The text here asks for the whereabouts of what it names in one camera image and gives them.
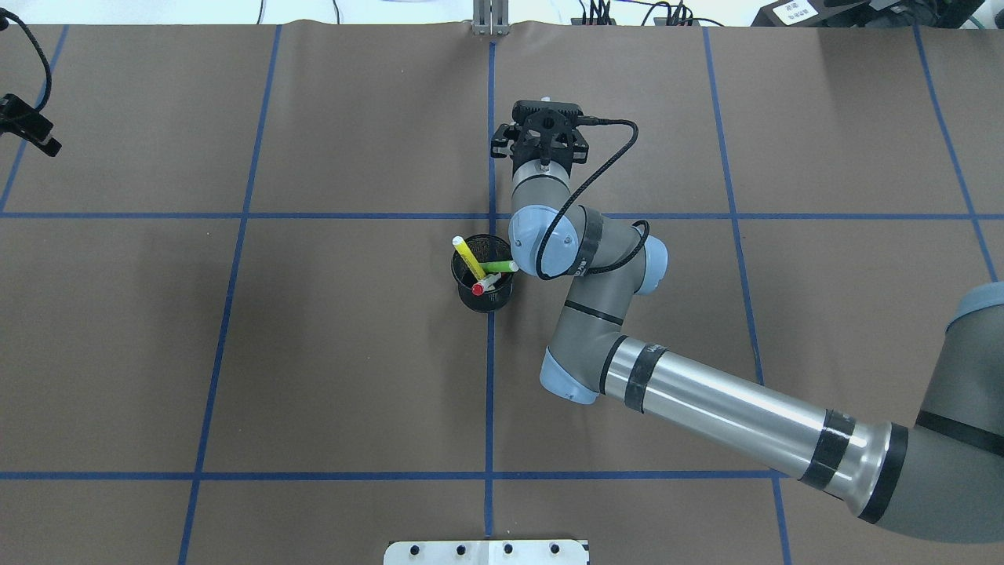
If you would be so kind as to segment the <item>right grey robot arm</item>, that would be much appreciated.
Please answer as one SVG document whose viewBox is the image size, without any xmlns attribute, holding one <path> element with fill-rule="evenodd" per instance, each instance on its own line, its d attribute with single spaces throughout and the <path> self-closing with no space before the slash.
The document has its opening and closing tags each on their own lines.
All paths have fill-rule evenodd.
<svg viewBox="0 0 1004 565">
<path fill-rule="evenodd" d="M 932 112 L 876 126 L 681 124 L 598 182 L 671 267 L 628 333 L 859 422 L 911 427 L 956 300 L 1002 278 L 1001 218 Z M 537 384 L 562 290 L 527 282 L 493 325 L 485 538 L 587 538 L 606 563 L 1001 563 L 1002 544 L 910 538 L 749 457 L 602 399 Z"/>
</svg>

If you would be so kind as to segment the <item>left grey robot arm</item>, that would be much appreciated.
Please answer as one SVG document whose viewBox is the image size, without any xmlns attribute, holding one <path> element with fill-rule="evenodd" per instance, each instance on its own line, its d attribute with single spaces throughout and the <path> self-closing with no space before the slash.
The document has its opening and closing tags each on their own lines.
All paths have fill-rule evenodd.
<svg viewBox="0 0 1004 565">
<path fill-rule="evenodd" d="M 1 18 L 3 31 L 14 28 L 18 35 L 25 39 L 41 72 L 41 86 L 35 99 L 28 100 L 11 92 L 3 94 L 2 135 L 15 136 L 19 140 L 35 147 L 44 156 L 55 158 L 60 154 L 62 144 L 54 137 L 53 121 L 45 115 L 46 108 L 53 96 L 53 62 L 47 57 L 38 37 L 23 18 L 5 7 L 1 10 Z"/>
</svg>

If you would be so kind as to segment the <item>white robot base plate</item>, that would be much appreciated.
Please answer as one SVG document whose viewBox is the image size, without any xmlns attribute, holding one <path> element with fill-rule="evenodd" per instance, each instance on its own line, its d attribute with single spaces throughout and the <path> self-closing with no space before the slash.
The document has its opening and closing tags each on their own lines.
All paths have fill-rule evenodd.
<svg viewBox="0 0 1004 565">
<path fill-rule="evenodd" d="M 589 564 L 587 542 L 573 539 L 399 541 L 384 564 Z"/>
</svg>

